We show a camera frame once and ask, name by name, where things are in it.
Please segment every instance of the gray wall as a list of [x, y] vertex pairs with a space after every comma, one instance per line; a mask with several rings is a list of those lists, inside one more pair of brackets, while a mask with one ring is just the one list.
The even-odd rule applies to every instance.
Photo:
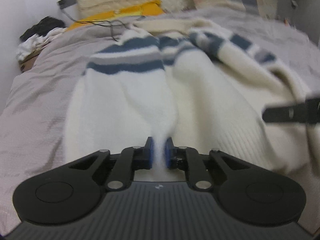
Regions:
[[318, 45], [320, 37], [320, 0], [296, 0], [298, 8], [293, 11], [291, 0], [278, 0], [280, 19], [289, 18], [291, 24], [305, 32]]

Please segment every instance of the bed sheet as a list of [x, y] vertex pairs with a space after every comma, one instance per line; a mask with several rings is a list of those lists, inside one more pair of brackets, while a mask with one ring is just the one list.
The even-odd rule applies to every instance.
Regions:
[[[308, 37], [276, 21], [232, 11], [208, 8], [156, 18], [205, 17], [260, 46], [287, 63], [320, 93], [320, 52]], [[125, 28], [114, 29], [115, 35]], [[63, 127], [71, 92], [83, 73], [89, 56], [114, 41], [110, 30], [84, 26], [64, 33], [38, 57], [35, 66], [14, 79], [7, 106], [0, 116], [0, 233], [9, 233], [18, 223], [12, 194], [27, 178], [65, 163]], [[320, 226], [320, 180], [311, 165], [290, 174], [307, 193], [307, 206], [300, 223], [310, 232]]]

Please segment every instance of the cord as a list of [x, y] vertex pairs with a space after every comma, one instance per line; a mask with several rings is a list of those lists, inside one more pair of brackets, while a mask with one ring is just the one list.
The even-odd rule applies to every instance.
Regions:
[[[103, 27], [109, 27], [110, 28], [110, 32], [111, 32], [111, 37], [114, 41], [118, 41], [115, 37], [114, 37], [114, 30], [113, 27], [125, 27], [126, 29], [129, 29], [129, 27], [127, 26], [129, 23], [123, 23], [122, 21], [120, 21], [119, 19], [115, 19], [112, 21], [107, 21], [107, 20], [102, 20], [102, 21], [98, 21], [98, 20], [93, 20], [93, 21], [77, 21], [75, 19], [73, 19], [68, 13], [65, 12], [64, 9], [60, 9], [61, 12], [66, 15], [71, 21], [75, 22], [75, 23], [80, 23], [80, 24], [88, 24], [91, 23], [93, 25], [97, 25], [97, 26], [103, 26]], [[140, 18], [138, 18], [136, 21], [140, 21], [141, 19], [145, 18], [145, 16], [141, 15]], [[109, 25], [103, 25], [103, 24], [98, 24], [98, 23], [103, 23], [103, 22], [107, 22], [109, 23]], [[118, 25], [113, 25], [113, 22], [120, 22], [120, 24]]]

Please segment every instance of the black circular joint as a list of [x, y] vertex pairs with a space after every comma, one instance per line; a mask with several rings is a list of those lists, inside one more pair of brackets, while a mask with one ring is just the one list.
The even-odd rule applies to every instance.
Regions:
[[43, 202], [59, 203], [67, 200], [73, 193], [73, 187], [65, 182], [48, 182], [36, 190], [36, 196]]
[[240, 170], [228, 176], [218, 200], [234, 218], [259, 226], [297, 221], [306, 195], [295, 181], [264, 170]]
[[65, 224], [84, 217], [101, 198], [100, 187], [86, 172], [52, 170], [22, 182], [13, 193], [21, 220], [33, 224]]

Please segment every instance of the orange fabric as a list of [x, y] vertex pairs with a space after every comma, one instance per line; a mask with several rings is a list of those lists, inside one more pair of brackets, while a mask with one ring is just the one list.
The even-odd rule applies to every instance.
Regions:
[[[124, 16], [135, 16], [135, 15], [142, 15], [142, 16], [156, 16], [163, 14], [164, 11], [160, 8], [161, 0], [152, 0], [146, 3], [122, 8], [120, 10], [109, 11], [99, 13], [93, 16], [89, 16], [87, 18], [81, 19], [80, 22], [84, 21], [102, 21], [102, 20], [114, 20]], [[91, 23], [73, 23], [67, 31], [73, 30], [75, 28], [85, 26]]]

